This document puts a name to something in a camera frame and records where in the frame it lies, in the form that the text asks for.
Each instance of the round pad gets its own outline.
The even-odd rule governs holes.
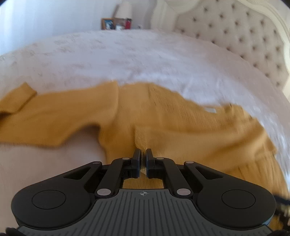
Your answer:
[[[276,208],[266,189],[231,177],[205,180],[197,206],[213,223],[226,228],[247,229],[267,224]]]
[[[246,209],[255,203],[255,197],[244,190],[229,190],[222,195],[222,201],[229,207],[236,209]]]
[[[90,195],[78,181],[48,179],[20,190],[11,209],[18,224],[33,228],[59,228],[81,218],[91,204]]]
[[[34,195],[32,203],[40,209],[53,209],[61,206],[66,200],[64,193],[56,190],[45,190]]]

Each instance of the ribbed gray plate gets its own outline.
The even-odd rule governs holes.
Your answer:
[[[58,230],[21,226],[27,236],[264,236],[267,226],[230,230],[202,217],[188,199],[173,197],[167,189],[120,189],[109,199],[99,199],[77,223]]]

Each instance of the sweater cuff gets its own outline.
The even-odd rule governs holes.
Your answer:
[[[36,91],[26,82],[23,83],[0,100],[0,114],[12,114],[19,111],[35,95]]]

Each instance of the white headboard frame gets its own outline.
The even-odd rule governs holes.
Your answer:
[[[199,2],[203,0],[157,0],[151,18],[151,28],[161,29],[165,32],[175,30],[176,21],[179,15],[195,8]],[[284,20],[278,14],[276,9],[267,1],[264,0],[235,0],[248,8],[267,16],[276,26],[278,33],[284,44],[283,56],[288,78],[281,88],[284,95],[290,100],[290,35]]]

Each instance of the garment label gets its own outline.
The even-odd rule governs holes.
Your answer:
[[[210,113],[217,113],[217,111],[215,110],[215,108],[205,107],[204,109],[205,109],[207,112],[210,112]]]

